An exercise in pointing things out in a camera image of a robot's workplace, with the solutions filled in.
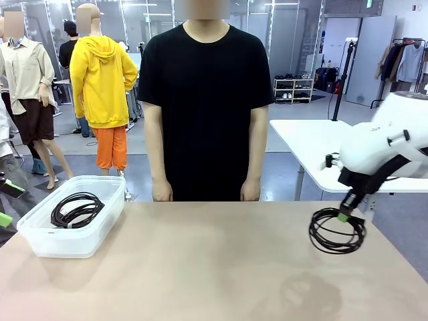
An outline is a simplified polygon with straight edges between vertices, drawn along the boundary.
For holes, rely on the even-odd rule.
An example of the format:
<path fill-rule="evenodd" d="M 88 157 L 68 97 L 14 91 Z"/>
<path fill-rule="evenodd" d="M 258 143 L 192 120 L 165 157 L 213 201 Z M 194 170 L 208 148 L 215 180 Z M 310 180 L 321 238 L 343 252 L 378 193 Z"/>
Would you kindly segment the person's right hand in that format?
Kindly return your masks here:
<path fill-rule="evenodd" d="M 154 179 L 152 182 L 152 199 L 154 202 L 173 201 L 173 190 L 166 179 Z"/>

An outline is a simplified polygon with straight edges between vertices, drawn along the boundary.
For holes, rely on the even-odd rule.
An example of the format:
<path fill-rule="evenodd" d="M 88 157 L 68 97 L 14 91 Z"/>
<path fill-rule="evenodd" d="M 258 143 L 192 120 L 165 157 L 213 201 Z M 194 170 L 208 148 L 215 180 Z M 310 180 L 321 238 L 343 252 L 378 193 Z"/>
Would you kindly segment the person's left hand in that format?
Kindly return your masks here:
<path fill-rule="evenodd" d="M 240 201 L 259 201 L 261 183 L 259 179 L 246 179 L 241 187 Z"/>

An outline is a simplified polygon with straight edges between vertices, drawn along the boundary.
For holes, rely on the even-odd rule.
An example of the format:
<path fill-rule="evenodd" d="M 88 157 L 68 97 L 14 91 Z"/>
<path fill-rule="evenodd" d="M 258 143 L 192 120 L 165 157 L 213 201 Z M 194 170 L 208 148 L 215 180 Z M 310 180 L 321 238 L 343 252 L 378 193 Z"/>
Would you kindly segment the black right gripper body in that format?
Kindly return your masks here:
<path fill-rule="evenodd" d="M 364 199 L 364 193 L 358 189 L 351 189 L 340 204 L 341 210 L 355 210 Z"/>

